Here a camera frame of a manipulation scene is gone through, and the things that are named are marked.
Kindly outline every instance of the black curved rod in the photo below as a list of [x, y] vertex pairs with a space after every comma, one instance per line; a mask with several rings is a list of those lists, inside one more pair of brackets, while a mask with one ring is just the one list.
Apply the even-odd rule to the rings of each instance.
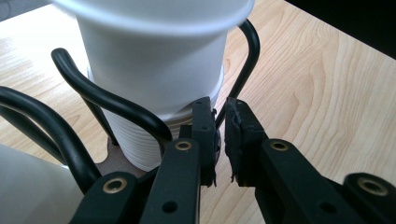
[[[248, 78], [250, 77], [250, 74], [260, 57], [260, 39], [253, 24], [251, 24], [249, 20], [245, 20], [245, 22], [239, 26], [239, 29], [241, 29], [245, 35], [245, 38], [247, 39], [248, 55], [247, 60], [245, 61], [245, 64], [242, 67], [242, 70], [228, 95], [228, 97], [233, 98], [236, 98], [244, 88], [245, 83], [248, 81]], [[221, 123], [224, 121], [224, 118], [225, 104], [221, 108], [218, 117], [216, 118], [216, 129], [220, 127]]]
[[173, 137], [161, 119], [146, 108], [94, 85], [78, 71], [67, 50], [55, 49], [51, 56], [64, 80], [83, 98], [143, 128], [157, 140], [163, 155]]
[[61, 151], [56, 147], [53, 140], [26, 116], [2, 105], [0, 105], [0, 116], [32, 139], [36, 144], [44, 148], [56, 160], [66, 165]]
[[49, 134], [84, 194], [101, 177], [77, 134], [47, 105], [7, 87], [0, 87], [0, 105], [32, 119]]

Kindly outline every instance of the dark background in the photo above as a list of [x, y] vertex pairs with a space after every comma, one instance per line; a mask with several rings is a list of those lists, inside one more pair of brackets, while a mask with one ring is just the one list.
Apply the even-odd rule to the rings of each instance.
[[396, 0], [287, 0], [396, 59]]

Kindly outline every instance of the cup rim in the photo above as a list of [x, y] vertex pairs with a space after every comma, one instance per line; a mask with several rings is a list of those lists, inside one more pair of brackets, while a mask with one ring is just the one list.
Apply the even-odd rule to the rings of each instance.
[[254, 0], [246, 0], [239, 10], [226, 15], [221, 20], [194, 22], [188, 24], [161, 23], [139, 20], [114, 13], [107, 13], [105, 9], [91, 7], [90, 4], [81, 4], [76, 0], [52, 0], [55, 5], [75, 14], [79, 20], [88, 20], [95, 23], [134, 32], [141, 35], [157, 35], [170, 37], [187, 37], [213, 35], [227, 31], [241, 24], [253, 9]]

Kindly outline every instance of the white object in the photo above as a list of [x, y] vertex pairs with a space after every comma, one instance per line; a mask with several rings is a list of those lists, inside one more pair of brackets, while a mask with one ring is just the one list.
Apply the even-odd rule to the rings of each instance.
[[[254, 5], [253, 0], [53, 1], [77, 15], [92, 81], [168, 123], [191, 120], [191, 102], [199, 98], [210, 96], [215, 103], [227, 31]], [[135, 142], [149, 138], [147, 133], [105, 115], [129, 161], [146, 171], [160, 163], [155, 141]]]
[[0, 223], [68, 223], [82, 193], [68, 169], [0, 145]]

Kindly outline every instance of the wood grain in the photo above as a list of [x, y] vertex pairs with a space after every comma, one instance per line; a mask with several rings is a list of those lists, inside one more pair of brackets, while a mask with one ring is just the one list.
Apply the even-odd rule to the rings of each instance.
[[[259, 0], [249, 16], [262, 42], [259, 63], [240, 95], [273, 138], [292, 142], [325, 176], [339, 183], [366, 172], [396, 185], [396, 62], [280, 0]], [[95, 161], [106, 157], [106, 135], [64, 83], [50, 52], [66, 48], [85, 71], [76, 21], [54, 6], [0, 23], [0, 85], [55, 109], [78, 133]], [[231, 30], [226, 79], [218, 106], [248, 54]], [[0, 143], [54, 161], [0, 118]], [[221, 154], [218, 186], [202, 188], [202, 223], [263, 223], [253, 189], [231, 182]]]

